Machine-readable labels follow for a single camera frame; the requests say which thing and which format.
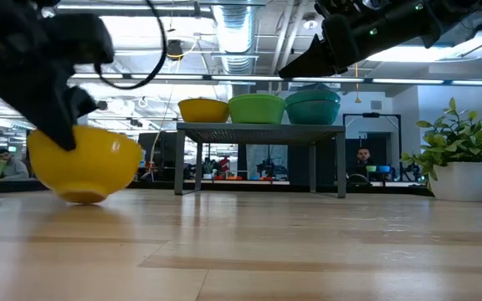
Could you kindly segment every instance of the teal bowl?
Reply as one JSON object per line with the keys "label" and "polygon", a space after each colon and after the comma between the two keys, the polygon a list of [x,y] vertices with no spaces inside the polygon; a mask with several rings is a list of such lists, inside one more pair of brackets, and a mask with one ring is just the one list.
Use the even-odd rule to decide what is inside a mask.
{"label": "teal bowl", "polygon": [[304,101],[285,107],[292,125],[332,125],[340,103],[327,100]]}
{"label": "teal bowl", "polygon": [[324,90],[306,90],[290,95],[285,99],[286,105],[294,105],[305,101],[325,100],[330,102],[340,102],[340,95]]}

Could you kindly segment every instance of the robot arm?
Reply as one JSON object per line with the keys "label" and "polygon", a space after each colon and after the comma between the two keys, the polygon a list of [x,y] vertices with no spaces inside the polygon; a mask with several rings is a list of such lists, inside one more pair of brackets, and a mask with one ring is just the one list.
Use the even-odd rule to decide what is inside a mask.
{"label": "robot arm", "polygon": [[0,97],[71,151],[72,126],[96,109],[86,91],[67,85],[74,65],[112,63],[115,53],[93,14],[39,16],[37,8],[58,2],[0,0]]}
{"label": "robot arm", "polygon": [[341,74],[347,67],[420,37],[430,48],[477,11],[482,0],[316,0],[323,39],[279,71],[282,78]]}

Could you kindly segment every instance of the wooden tabletop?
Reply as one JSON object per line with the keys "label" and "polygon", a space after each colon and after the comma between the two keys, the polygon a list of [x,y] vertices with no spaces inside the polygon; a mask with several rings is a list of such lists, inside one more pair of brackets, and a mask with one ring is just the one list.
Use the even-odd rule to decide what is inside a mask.
{"label": "wooden tabletop", "polygon": [[0,300],[482,301],[482,203],[126,190],[0,194]]}

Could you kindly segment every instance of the person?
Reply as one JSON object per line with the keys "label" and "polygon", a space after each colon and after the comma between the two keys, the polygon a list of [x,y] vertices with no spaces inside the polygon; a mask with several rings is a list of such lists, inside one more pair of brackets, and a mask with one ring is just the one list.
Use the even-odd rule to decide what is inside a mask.
{"label": "person", "polygon": [[29,172],[25,164],[14,159],[7,149],[0,149],[0,160],[7,162],[3,168],[0,181],[20,181],[29,178]]}
{"label": "person", "polygon": [[228,164],[230,163],[229,156],[225,156],[222,160],[218,162],[218,164],[221,165],[221,172],[224,174],[228,174],[228,171],[230,170],[230,167]]}
{"label": "person", "polygon": [[356,152],[356,160],[350,165],[349,176],[351,175],[363,175],[367,176],[366,166],[375,166],[375,162],[372,159],[371,153],[366,147],[360,147]]}

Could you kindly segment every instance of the stacked bowls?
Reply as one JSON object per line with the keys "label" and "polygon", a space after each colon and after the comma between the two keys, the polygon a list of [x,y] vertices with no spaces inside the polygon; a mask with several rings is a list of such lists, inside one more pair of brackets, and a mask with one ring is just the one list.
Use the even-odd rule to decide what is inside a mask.
{"label": "stacked bowls", "polygon": [[331,91],[306,90],[285,99],[292,125],[332,125],[340,111],[340,96]]}
{"label": "stacked bowls", "polygon": [[280,125],[285,101],[268,94],[244,94],[228,102],[233,123]]}

